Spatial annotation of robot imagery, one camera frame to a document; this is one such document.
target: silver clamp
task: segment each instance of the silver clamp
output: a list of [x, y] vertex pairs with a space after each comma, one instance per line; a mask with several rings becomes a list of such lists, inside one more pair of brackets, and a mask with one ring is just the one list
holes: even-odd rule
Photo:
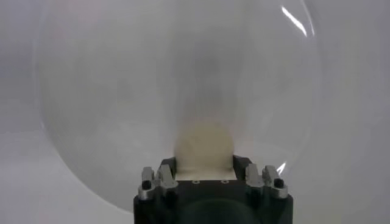
[[167, 192], [177, 193], [177, 186], [179, 184], [173, 179], [169, 165], [165, 164], [160, 166], [157, 172], [157, 179], [160, 180], [160, 187], [164, 196], [166, 196]]
[[155, 188], [154, 171], [151, 167], [144, 167], [142, 170], [142, 184], [138, 187], [138, 198], [143, 201], [153, 199]]
[[257, 171], [257, 166], [254, 163], [250, 163], [245, 168], [245, 180], [246, 184], [250, 187], [261, 189], [264, 186], [264, 181], [260, 178]]
[[287, 185], [280, 178], [274, 166], [266, 166], [262, 174], [265, 185], [270, 188], [271, 197], [279, 199], [287, 198]]

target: white surface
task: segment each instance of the white surface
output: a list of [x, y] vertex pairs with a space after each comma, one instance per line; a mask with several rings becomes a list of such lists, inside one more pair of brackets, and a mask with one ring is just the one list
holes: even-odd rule
[[[389, 223], [389, 3], [307, 6], [324, 91], [310, 150], [289, 169], [294, 220]], [[0, 2], [0, 223], [131, 223], [81, 184], [40, 130], [30, 76], [39, 14], [40, 2]]]

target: glass dome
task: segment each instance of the glass dome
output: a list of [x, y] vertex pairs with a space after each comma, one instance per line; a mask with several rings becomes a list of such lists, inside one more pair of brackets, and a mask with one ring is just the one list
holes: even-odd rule
[[308, 150], [321, 65], [300, 0], [51, 1], [37, 40], [46, 131], [119, 208], [193, 122], [221, 124], [235, 154], [282, 175]]

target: bolt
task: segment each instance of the bolt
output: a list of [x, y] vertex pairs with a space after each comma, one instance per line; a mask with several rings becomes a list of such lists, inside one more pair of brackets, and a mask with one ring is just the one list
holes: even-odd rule
[[285, 186], [285, 182], [282, 179], [276, 178], [274, 180], [274, 187], [276, 187], [276, 188], [283, 188], [284, 186]]
[[150, 190], [152, 188], [152, 182], [150, 180], [142, 181], [142, 190]]

